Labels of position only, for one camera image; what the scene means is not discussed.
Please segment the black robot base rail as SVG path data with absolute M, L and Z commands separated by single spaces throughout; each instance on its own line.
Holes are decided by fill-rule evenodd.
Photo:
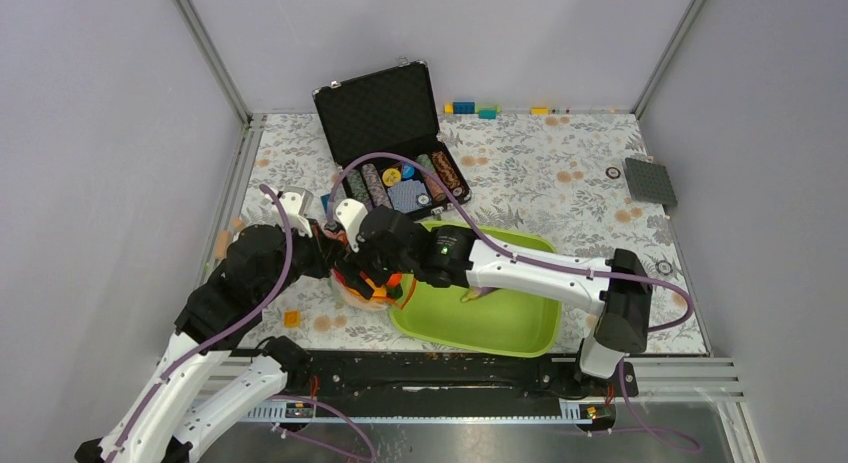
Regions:
M 570 355 L 313 350 L 272 397 L 314 397 L 349 417 L 551 419 L 567 403 L 636 397 L 632 364 L 608 379 L 580 375 Z

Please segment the orange toy carrot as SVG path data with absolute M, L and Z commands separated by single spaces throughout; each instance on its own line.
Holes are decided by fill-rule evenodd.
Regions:
M 402 283 L 402 281 L 403 275 L 401 273 L 394 273 L 388 278 L 384 286 L 386 288 L 395 288 L 398 287 Z

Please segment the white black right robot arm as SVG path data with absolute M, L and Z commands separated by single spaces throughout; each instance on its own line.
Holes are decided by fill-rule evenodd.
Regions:
M 580 345 L 575 385 L 597 395 L 613 381 L 618 363 L 647 348 L 653 285 L 632 251 L 608 259 L 581 259 L 508 243 L 459 224 L 426 228 L 408 215 L 345 200 L 331 219 L 344 230 L 352 269 L 344 277 L 362 290 L 364 277 L 383 282 L 404 274 L 435 288 L 512 290 L 596 316 Z

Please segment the yellow toy bell pepper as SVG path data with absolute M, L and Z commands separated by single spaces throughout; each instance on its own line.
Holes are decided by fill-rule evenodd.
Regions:
M 350 291 L 360 299 L 365 301 L 371 300 L 391 300 L 385 286 L 375 286 L 371 280 L 366 280 L 364 283 L 355 283 Z

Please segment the clear zip top bag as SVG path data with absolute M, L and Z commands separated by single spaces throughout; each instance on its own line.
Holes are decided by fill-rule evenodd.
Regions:
M 385 269 L 366 272 L 352 263 L 338 263 L 330 273 L 330 288 L 339 304 L 376 312 L 389 307 L 404 309 L 414 296 L 417 281 L 408 287 L 404 275 Z

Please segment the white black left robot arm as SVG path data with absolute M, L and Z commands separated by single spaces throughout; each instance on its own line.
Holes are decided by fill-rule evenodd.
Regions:
M 343 242 L 318 227 L 287 233 L 251 225 L 188 297 L 165 352 L 127 414 L 107 435 L 80 444 L 77 462 L 197 462 L 249 410 L 280 391 L 309 384 L 307 353 L 275 337 L 264 355 L 198 407 L 212 372 L 262 319 L 262 307 L 302 277 L 327 278 Z

